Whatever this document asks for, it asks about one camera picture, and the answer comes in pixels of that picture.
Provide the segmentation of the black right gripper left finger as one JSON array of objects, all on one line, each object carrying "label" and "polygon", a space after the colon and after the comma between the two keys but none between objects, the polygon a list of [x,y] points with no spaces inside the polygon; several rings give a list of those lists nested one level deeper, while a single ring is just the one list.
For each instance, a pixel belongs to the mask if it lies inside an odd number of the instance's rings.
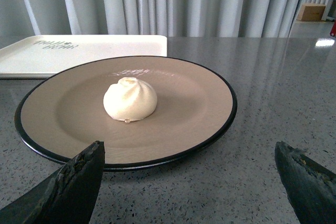
[{"label": "black right gripper left finger", "polygon": [[95,141],[1,209],[1,223],[89,223],[103,167],[104,143]]}]

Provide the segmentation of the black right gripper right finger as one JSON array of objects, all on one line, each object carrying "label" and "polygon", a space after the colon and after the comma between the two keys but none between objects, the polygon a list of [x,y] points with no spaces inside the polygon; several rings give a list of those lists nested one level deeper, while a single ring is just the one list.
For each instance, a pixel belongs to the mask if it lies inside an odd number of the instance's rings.
[{"label": "black right gripper right finger", "polygon": [[300,223],[335,223],[335,173],[277,142],[275,162],[287,197]]}]

